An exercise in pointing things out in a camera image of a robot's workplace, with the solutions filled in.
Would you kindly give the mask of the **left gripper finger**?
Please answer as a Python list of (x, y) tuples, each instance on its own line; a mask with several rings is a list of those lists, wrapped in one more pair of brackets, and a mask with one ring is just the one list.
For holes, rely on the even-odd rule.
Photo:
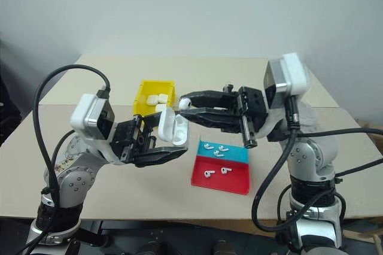
[(158, 127), (161, 115), (161, 112), (146, 115), (144, 117), (144, 128), (152, 132), (154, 128)]
[(133, 164), (138, 168), (162, 165), (179, 158), (188, 150), (187, 147), (157, 147), (136, 155)]

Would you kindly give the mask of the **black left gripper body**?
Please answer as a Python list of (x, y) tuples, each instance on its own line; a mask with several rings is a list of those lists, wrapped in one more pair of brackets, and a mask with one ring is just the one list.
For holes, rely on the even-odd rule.
[(124, 164), (133, 164), (136, 155), (156, 146), (157, 138), (144, 128), (144, 117), (135, 114), (131, 120), (117, 124), (110, 146)]

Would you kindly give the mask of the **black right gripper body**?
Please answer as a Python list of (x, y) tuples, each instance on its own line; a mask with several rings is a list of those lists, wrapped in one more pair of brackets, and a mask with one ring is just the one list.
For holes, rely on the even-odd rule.
[(241, 133), (245, 148), (257, 146), (256, 133), (264, 125), (268, 113), (260, 90), (242, 86), (237, 92), (233, 85), (223, 87), (225, 95), (233, 96), (229, 101), (227, 111), (230, 114), (230, 124), (221, 127), (222, 132)]

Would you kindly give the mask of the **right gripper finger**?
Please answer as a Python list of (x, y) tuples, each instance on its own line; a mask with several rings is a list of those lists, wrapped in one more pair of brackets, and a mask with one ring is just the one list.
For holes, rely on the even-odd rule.
[(179, 110), (197, 108), (231, 110), (238, 106), (237, 97), (237, 92), (228, 93), (213, 90), (190, 92), (180, 97)]
[(228, 110), (203, 107), (180, 110), (179, 114), (188, 121), (206, 128), (220, 129), (226, 133), (241, 133), (239, 116)]

